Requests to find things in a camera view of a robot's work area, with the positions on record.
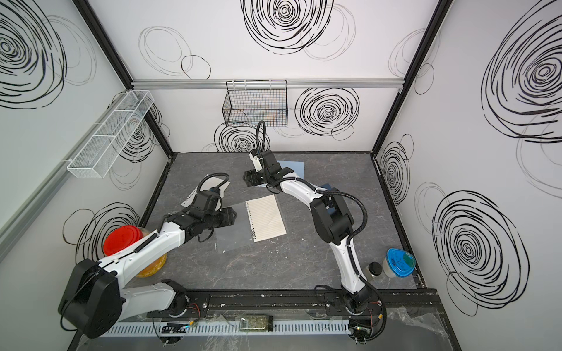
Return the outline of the white lined spiral notebook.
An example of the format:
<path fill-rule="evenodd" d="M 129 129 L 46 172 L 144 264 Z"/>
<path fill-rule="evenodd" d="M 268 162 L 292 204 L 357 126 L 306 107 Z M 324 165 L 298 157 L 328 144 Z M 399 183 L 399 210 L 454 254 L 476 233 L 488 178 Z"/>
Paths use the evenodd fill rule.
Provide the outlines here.
<path fill-rule="evenodd" d="M 216 248 L 219 253 L 287 234 L 274 195 L 238 203 L 232 205 L 231 208 L 237 214 L 234 224 L 215 231 Z"/>

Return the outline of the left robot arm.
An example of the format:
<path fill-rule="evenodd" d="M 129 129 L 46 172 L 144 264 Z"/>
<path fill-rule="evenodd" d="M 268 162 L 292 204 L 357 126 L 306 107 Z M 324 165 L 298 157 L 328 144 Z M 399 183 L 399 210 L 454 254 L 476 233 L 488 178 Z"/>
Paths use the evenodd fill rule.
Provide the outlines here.
<path fill-rule="evenodd" d="M 183 316 L 191 307 L 186 289 L 171 279 L 150 286 L 128 288 L 127 284 L 143 269 L 168 252 L 202 233 L 234 224 L 237 213 L 222 205 L 221 187 L 229 181 L 226 173 L 217 173 L 220 183 L 208 190 L 198 184 L 192 203 L 175 214 L 165 216 L 160 228 L 147 237 L 93 261 L 84 259 L 70 276 L 58 312 L 60 322 L 69 322 L 65 331 L 79 331 L 89 339 L 102 336 L 119 321 L 148 312 L 163 312 L 172 318 Z"/>

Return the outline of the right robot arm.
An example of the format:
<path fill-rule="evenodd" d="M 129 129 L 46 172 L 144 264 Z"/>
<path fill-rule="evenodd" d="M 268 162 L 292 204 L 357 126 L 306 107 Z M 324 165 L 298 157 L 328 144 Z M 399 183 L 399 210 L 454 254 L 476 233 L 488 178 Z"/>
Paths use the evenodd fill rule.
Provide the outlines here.
<path fill-rule="evenodd" d="M 363 313 L 376 295 L 360 269 L 354 238 L 367 225 L 367 209 L 355 196 L 335 188 L 311 184 L 291 168 L 284 168 L 266 148 L 266 123 L 256 127 L 256 148 L 250 152 L 254 168 L 244 173 L 249 187 L 265 185 L 270 190 L 295 197 L 310 209 L 318 236 L 330 245 L 340 270 L 345 308 L 353 315 Z"/>

